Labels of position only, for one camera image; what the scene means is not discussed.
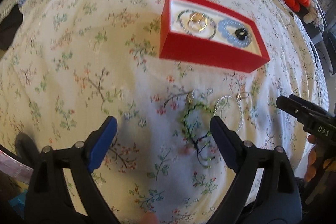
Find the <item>person's right hand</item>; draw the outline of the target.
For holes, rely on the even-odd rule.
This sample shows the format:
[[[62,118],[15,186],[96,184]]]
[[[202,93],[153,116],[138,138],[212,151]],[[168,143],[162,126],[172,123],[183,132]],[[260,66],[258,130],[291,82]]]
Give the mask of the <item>person's right hand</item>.
[[[316,152],[316,137],[314,135],[309,135],[307,137],[307,140],[310,144],[313,144],[314,146],[311,148],[310,153],[308,155],[308,163],[307,163],[307,169],[304,176],[305,182],[310,182],[312,178],[316,175],[317,169],[314,166],[314,163],[317,160],[317,152]],[[331,161],[331,159],[327,159],[324,164],[323,168],[326,168],[328,172],[334,172],[335,171],[335,160]]]

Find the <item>person's left hand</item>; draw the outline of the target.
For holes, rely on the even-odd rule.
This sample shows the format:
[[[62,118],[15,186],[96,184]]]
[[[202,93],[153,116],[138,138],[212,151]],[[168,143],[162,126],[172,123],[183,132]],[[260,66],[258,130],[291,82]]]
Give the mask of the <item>person's left hand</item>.
[[[154,213],[146,212],[141,218],[140,224],[159,224],[159,220]]]

